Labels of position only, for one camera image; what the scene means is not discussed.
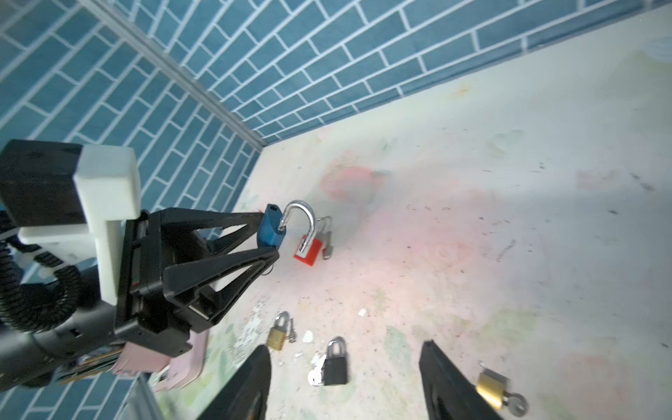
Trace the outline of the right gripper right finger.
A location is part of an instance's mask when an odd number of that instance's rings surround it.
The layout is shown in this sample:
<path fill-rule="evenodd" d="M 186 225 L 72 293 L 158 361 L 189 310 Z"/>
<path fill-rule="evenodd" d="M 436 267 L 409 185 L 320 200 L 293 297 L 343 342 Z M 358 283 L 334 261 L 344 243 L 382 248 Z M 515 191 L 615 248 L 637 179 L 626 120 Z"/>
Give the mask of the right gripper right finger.
<path fill-rule="evenodd" d="M 425 341 L 418 363 L 430 419 L 501 419 L 434 341 Z"/>

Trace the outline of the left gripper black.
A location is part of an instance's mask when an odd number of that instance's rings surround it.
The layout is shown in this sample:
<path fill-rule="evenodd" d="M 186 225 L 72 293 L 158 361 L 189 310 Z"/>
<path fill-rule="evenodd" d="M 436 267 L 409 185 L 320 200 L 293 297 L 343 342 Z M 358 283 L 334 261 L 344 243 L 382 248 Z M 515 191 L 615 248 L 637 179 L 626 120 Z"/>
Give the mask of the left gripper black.
<path fill-rule="evenodd" d="M 210 320 L 221 320 L 278 260 L 278 249 L 273 247 L 229 254 L 257 233 L 263 217 L 260 212 L 168 208 L 143 210 L 127 222 L 115 315 L 117 338 L 169 357 L 188 353 L 190 332 L 203 332 Z M 216 240 L 199 233 L 232 227 L 238 229 Z M 199 257 L 207 258 L 196 261 Z"/>

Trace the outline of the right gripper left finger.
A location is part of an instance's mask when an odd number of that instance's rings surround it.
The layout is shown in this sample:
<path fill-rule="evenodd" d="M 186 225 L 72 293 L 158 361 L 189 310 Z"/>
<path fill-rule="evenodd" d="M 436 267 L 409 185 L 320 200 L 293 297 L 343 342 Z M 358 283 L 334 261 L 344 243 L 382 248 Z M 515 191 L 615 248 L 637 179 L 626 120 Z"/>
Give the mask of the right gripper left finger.
<path fill-rule="evenodd" d="M 271 355 L 260 345 L 198 417 L 264 420 L 271 389 Z"/>

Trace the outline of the large brass padlock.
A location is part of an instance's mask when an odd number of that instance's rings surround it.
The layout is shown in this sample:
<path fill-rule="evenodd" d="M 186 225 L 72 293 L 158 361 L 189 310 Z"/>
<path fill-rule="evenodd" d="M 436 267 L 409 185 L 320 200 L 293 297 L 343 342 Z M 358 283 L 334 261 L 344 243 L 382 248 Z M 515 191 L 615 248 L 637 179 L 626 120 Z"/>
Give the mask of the large brass padlock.
<path fill-rule="evenodd" d="M 290 313 L 283 311 L 276 315 L 267 338 L 267 347 L 275 351 L 282 351 L 285 343 L 294 343 L 296 339 L 297 334 Z"/>

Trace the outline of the blue padlock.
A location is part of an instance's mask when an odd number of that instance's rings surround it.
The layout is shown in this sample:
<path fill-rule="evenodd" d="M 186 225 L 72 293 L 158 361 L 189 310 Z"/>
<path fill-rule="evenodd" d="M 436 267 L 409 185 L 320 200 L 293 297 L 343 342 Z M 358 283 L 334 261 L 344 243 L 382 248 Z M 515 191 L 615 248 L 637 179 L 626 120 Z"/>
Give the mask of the blue padlock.
<path fill-rule="evenodd" d="M 299 243 L 296 256 L 306 258 L 313 246 L 313 241 L 317 235 L 318 218 L 313 208 L 305 201 L 297 199 L 291 201 L 284 210 L 275 204 L 269 204 L 262 216 L 261 225 L 257 231 L 257 246 L 273 247 L 279 249 L 286 236 L 287 225 L 290 218 L 296 212 L 303 213 L 309 222 L 309 229 Z"/>

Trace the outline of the black padlock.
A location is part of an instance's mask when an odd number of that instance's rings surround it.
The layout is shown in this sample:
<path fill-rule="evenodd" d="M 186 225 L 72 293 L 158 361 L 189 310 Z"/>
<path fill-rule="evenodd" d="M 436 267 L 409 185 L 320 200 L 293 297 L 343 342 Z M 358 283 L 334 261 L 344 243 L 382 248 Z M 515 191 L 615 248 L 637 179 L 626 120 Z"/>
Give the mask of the black padlock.
<path fill-rule="evenodd" d="M 329 341 L 324 358 L 308 374 L 308 381 L 314 387 L 348 384 L 348 351 L 346 341 L 341 336 Z"/>

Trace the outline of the red padlock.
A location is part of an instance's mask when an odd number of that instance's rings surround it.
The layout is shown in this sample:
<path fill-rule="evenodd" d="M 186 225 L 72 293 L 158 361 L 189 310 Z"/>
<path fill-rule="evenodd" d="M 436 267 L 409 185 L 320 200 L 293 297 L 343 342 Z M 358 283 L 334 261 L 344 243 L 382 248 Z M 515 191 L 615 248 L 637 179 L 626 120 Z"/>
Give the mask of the red padlock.
<path fill-rule="evenodd" d="M 323 250 L 323 247 L 324 247 L 323 234 L 324 234 L 325 229 L 331 229 L 332 222 L 333 222 L 333 220 L 332 220 L 331 216 L 325 216 L 325 217 L 322 217 L 322 218 L 318 218 L 318 220 L 317 220 L 318 231 L 317 231 L 317 234 L 316 234 L 315 238 L 311 242 L 311 247 L 309 248 L 306 256 L 301 257 L 301 255 L 299 255 L 299 252 L 296 252 L 293 257 L 303 264 L 313 266 L 315 264 L 315 262 L 317 261 L 318 257 L 322 257 L 322 250 Z"/>

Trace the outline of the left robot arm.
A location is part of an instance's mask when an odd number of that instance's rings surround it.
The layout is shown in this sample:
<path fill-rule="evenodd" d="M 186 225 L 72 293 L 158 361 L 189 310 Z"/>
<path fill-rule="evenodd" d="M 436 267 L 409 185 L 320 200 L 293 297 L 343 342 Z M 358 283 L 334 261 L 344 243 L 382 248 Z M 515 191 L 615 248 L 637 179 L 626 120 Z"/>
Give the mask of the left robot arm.
<path fill-rule="evenodd" d="M 23 283 L 15 252 L 26 252 L 10 216 L 1 216 L 1 387 L 51 376 L 115 342 L 177 358 L 190 336 L 216 326 L 243 293 L 278 260 L 274 246 L 243 248 L 259 231 L 260 213 L 169 208 L 130 220 L 122 241 L 117 302 L 100 292 L 96 268 L 57 266 L 51 283 Z"/>

